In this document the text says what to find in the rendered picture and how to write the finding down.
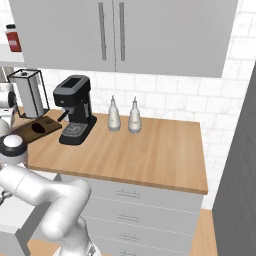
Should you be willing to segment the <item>dark wooden cutting board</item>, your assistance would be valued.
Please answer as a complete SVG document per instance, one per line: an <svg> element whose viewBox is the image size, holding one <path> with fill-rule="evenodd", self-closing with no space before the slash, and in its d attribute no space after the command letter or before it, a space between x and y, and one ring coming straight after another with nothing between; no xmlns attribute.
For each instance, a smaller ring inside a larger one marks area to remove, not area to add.
<svg viewBox="0 0 256 256"><path fill-rule="evenodd" d="M43 134L35 133L32 130L33 123L40 123L45 128L45 132ZM57 121L53 120L48 116L44 116L20 126L19 128L13 131L13 134L21 136L23 140L27 144L29 144L61 128L62 128L62 125L60 123L58 123Z"/></svg>

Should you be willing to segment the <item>dark avocado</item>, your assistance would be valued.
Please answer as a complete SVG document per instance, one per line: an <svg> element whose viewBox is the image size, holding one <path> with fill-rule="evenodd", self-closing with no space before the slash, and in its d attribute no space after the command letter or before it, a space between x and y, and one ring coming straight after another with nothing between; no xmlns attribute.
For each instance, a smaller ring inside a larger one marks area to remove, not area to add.
<svg viewBox="0 0 256 256"><path fill-rule="evenodd" d="M32 130L35 133L41 133L41 134L43 134L45 132L45 128L40 123L33 123Z"/></svg>

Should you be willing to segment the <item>white pointed bottle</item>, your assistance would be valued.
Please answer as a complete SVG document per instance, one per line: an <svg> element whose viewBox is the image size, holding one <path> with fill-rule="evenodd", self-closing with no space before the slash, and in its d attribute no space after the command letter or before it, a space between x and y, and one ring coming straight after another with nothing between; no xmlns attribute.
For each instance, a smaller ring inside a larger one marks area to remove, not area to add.
<svg viewBox="0 0 256 256"><path fill-rule="evenodd" d="M128 118L128 130L132 134L137 134L140 132L142 128L142 122L140 117L140 111L137 106L137 100L133 100L133 106L130 111L130 116Z"/></svg>
<svg viewBox="0 0 256 256"><path fill-rule="evenodd" d="M116 132L121 127L121 121L119 116L119 111L116 106L114 98L111 98L111 105L108 112L108 128L112 132Z"/></svg>

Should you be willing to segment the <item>black coffee machine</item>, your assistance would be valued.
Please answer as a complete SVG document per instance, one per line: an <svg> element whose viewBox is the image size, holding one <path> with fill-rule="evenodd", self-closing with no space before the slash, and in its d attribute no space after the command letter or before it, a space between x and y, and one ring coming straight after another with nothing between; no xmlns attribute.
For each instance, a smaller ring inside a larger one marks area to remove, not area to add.
<svg viewBox="0 0 256 256"><path fill-rule="evenodd" d="M64 145L80 145L89 135L97 118L92 114L90 79L85 75L71 75L53 91L55 105L65 112L58 122L68 117L69 123L63 129L59 142Z"/></svg>

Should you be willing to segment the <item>grey drawer front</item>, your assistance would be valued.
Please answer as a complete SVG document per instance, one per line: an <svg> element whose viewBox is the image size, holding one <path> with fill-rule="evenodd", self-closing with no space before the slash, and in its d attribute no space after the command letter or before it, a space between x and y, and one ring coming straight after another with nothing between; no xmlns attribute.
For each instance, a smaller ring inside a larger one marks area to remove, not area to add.
<svg viewBox="0 0 256 256"><path fill-rule="evenodd" d="M173 252L187 253L193 242L191 235L177 234L169 231L144 228L131 224L121 224L109 220L86 217L90 237L99 236L122 242L130 242L139 246L148 246L156 249L170 250ZM127 233L139 237L139 242L119 238L120 234Z"/></svg>
<svg viewBox="0 0 256 256"><path fill-rule="evenodd" d="M135 252L138 256L190 256L187 253L173 252L170 250L156 249L148 246L139 246L130 242L122 242L110 238L92 236L92 242L101 253L119 256L121 251Z"/></svg>
<svg viewBox="0 0 256 256"><path fill-rule="evenodd" d="M136 215L139 222L119 219L119 214ZM178 234L193 235L198 222L198 213L164 209L154 206L126 203L116 200L92 197L89 199L83 215L102 220L111 220Z"/></svg>
<svg viewBox="0 0 256 256"><path fill-rule="evenodd" d="M137 203L147 206L180 210L189 213L198 213L201 209L203 201L202 195L188 192L166 190L86 177L83 177L83 180L90 185L92 189L92 196L96 198ZM121 190L129 192L136 191L138 194L140 194L140 198L117 195L116 192Z"/></svg>

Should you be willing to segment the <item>grey cupboard door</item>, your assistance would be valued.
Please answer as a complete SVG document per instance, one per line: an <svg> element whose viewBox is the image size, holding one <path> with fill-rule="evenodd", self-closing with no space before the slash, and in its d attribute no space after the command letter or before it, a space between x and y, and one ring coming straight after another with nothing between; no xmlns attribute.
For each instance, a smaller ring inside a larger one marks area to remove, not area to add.
<svg viewBox="0 0 256 256"><path fill-rule="evenodd" d="M219 78L238 0L112 0L116 70ZM124 2L125 61L119 3Z"/></svg>
<svg viewBox="0 0 256 256"><path fill-rule="evenodd" d="M107 60L102 59L103 2ZM28 68L115 70L112 0L9 0Z"/></svg>

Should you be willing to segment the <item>dark grey fridge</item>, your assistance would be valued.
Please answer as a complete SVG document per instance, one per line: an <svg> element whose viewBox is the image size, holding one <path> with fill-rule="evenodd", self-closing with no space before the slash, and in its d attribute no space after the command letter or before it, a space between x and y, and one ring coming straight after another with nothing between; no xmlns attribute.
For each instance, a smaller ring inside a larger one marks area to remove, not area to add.
<svg viewBox="0 0 256 256"><path fill-rule="evenodd" d="M218 256L256 256L256 67L212 213Z"/></svg>

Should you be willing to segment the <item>pale grey cabinet block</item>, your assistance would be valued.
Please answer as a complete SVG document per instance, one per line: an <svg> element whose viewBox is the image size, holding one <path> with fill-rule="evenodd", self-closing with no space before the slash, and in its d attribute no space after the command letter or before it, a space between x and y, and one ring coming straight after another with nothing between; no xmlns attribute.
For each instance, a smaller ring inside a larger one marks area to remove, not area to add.
<svg viewBox="0 0 256 256"><path fill-rule="evenodd" d="M27 243L49 205L31 206L16 197L5 200L0 206L0 254L30 256Z"/></svg>

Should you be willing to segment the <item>red bottle with black cap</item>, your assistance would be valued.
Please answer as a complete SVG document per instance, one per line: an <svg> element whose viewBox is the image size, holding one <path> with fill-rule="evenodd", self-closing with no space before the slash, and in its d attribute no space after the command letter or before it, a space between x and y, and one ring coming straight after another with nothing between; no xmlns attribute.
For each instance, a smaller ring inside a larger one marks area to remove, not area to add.
<svg viewBox="0 0 256 256"><path fill-rule="evenodd" d="M6 26L6 37L12 52L22 51L16 26L14 24L8 24Z"/></svg>

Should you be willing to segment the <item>white wall shelf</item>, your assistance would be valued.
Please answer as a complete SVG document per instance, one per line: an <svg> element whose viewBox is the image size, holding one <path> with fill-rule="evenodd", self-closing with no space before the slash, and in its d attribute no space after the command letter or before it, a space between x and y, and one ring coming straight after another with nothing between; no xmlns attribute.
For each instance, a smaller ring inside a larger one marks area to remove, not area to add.
<svg viewBox="0 0 256 256"><path fill-rule="evenodd" d="M0 64L24 67L25 61L21 52L12 52L7 44L0 44Z"/></svg>

